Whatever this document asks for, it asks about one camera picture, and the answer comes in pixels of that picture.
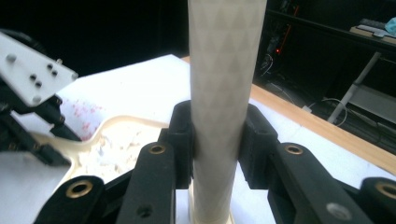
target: cylindrical tube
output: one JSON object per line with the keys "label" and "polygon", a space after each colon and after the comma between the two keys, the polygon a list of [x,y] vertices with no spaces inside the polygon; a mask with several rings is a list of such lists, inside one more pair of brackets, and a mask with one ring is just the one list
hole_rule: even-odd
{"label": "cylindrical tube", "polygon": [[189,0],[194,219],[226,223],[266,0]]}

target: patterned paper tube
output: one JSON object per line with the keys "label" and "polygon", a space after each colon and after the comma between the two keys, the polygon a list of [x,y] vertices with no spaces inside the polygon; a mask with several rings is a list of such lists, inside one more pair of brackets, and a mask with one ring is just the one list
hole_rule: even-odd
{"label": "patterned paper tube", "polygon": [[193,216],[226,223],[266,0],[189,0]]}

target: white cylinder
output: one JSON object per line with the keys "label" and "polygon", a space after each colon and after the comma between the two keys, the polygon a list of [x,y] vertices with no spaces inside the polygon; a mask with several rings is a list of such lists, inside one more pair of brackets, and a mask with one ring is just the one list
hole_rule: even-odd
{"label": "white cylinder", "polygon": [[189,0],[193,216],[226,223],[266,0]]}

